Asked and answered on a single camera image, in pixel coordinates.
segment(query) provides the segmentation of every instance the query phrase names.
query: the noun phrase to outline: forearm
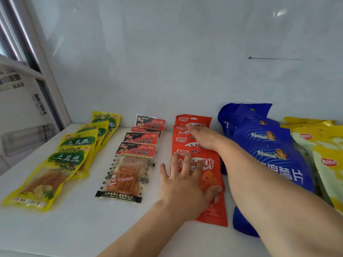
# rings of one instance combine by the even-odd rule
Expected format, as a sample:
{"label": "forearm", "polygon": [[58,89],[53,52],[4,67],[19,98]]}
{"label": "forearm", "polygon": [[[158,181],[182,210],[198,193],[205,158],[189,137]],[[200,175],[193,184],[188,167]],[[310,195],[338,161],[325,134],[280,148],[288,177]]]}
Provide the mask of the forearm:
{"label": "forearm", "polygon": [[157,202],[98,257],[158,256],[182,224]]}
{"label": "forearm", "polygon": [[271,254],[299,253],[301,245],[297,244],[304,246],[306,241],[314,249],[323,245],[333,250],[340,247],[343,218],[332,207],[268,169],[229,139],[223,139],[217,151],[226,165],[239,210]]}

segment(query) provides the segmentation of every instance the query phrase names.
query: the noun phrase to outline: human arm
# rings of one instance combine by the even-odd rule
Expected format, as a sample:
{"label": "human arm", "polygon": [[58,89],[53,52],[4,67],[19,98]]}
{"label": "human arm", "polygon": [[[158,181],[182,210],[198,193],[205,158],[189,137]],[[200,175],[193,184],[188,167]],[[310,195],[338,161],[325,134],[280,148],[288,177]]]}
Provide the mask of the human arm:
{"label": "human arm", "polygon": [[336,210],[214,130],[187,129],[219,153],[235,203],[272,256],[343,256],[343,217]]}
{"label": "human arm", "polygon": [[203,193],[199,187],[202,162],[197,163],[192,173],[190,166],[190,153],[185,156],[181,173],[177,153],[171,158],[170,177],[161,164],[159,200],[98,257],[158,256],[184,222],[197,218],[222,188],[212,186]]}

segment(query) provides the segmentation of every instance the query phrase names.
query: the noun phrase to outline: white shelf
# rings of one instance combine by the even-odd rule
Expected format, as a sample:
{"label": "white shelf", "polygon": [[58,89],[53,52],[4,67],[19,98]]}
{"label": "white shelf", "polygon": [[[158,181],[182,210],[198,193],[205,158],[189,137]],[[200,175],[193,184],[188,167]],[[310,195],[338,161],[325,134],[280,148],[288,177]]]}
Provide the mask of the white shelf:
{"label": "white shelf", "polygon": [[[54,152],[62,135],[73,133],[72,124],[0,177],[0,200],[16,189],[45,158]],[[94,257],[129,229],[156,202],[160,189],[158,166],[170,167],[172,133],[164,132],[141,204],[95,193],[111,165],[115,150],[129,128],[118,128],[94,160],[88,179],[68,181],[45,213],[18,207],[0,207],[0,256],[29,254],[56,257]],[[235,203],[227,177],[225,204],[229,227],[197,221],[184,224],[162,251],[161,256],[269,256],[259,238],[237,232],[232,227]]]}

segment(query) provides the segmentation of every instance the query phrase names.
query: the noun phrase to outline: hand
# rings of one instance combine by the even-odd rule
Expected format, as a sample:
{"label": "hand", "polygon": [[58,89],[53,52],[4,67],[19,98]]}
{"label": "hand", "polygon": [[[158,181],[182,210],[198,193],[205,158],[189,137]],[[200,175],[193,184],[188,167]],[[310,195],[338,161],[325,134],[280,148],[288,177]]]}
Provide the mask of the hand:
{"label": "hand", "polygon": [[208,207],[209,203],[222,190],[219,185],[209,187],[205,193],[200,189],[200,175],[202,161],[198,161],[194,171],[190,172],[191,153],[185,156],[182,171],[179,172],[179,154],[174,153],[171,158],[170,177],[166,172],[165,164],[160,166],[162,179],[159,203],[173,218],[184,223],[194,220]]}
{"label": "hand", "polygon": [[223,135],[207,127],[199,127],[191,124],[186,125],[187,130],[195,137],[199,144],[208,149],[217,151],[222,140],[226,139]]}

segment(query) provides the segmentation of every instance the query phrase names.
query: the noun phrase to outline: white wall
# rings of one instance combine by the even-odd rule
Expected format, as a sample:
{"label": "white wall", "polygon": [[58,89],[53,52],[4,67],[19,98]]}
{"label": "white wall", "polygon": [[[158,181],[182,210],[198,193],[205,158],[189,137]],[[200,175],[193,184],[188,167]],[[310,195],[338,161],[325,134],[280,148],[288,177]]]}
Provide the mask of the white wall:
{"label": "white wall", "polygon": [[[70,117],[91,110],[343,120],[343,0],[27,0]],[[249,60],[248,57],[299,60]]]}

